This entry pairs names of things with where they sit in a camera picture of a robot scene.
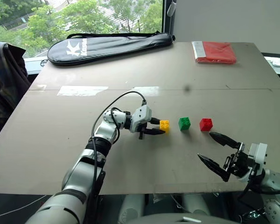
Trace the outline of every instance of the white logo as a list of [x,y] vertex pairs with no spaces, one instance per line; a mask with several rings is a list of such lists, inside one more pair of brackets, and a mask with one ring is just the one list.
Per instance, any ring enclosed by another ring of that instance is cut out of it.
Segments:
[[67,42],[67,48],[69,49],[69,51],[66,51],[68,55],[79,56],[81,54],[83,56],[87,56],[87,38],[82,38],[82,50],[80,49],[80,43],[77,43],[77,45],[73,47],[69,40]]

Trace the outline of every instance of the red block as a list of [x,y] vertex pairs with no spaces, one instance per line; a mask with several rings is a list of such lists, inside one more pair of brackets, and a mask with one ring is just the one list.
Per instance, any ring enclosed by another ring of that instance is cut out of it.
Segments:
[[211,122],[210,118],[202,118],[199,126],[202,132],[208,132],[213,127],[213,123]]

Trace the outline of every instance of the red cloth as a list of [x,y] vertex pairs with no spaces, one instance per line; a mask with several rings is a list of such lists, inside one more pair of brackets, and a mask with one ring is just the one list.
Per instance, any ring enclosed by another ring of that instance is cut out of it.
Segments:
[[227,63],[233,64],[237,61],[230,43],[203,41],[206,57],[196,59],[198,63]]

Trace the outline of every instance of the yellow block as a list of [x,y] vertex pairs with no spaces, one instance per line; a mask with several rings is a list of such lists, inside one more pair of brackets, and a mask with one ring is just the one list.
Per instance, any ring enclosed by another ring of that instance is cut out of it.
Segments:
[[170,123],[168,120],[160,120],[160,129],[169,133]]

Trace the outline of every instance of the red folded fabric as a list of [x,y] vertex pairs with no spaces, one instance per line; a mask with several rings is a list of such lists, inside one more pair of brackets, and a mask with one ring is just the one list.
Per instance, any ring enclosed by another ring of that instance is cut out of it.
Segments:
[[234,64],[237,61],[230,43],[194,41],[192,45],[198,63]]

